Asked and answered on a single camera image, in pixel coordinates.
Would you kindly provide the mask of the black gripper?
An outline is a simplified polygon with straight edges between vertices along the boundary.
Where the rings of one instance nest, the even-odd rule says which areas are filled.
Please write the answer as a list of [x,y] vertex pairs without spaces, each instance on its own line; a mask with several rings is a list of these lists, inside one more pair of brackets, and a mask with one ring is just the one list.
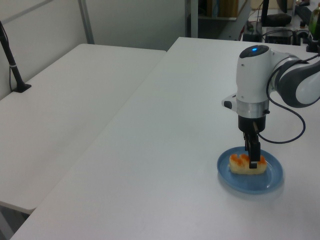
[[243,132],[244,148],[249,153],[249,168],[256,169],[261,156],[261,143],[258,133],[266,127],[266,116],[259,118],[246,118],[238,116],[238,128]]

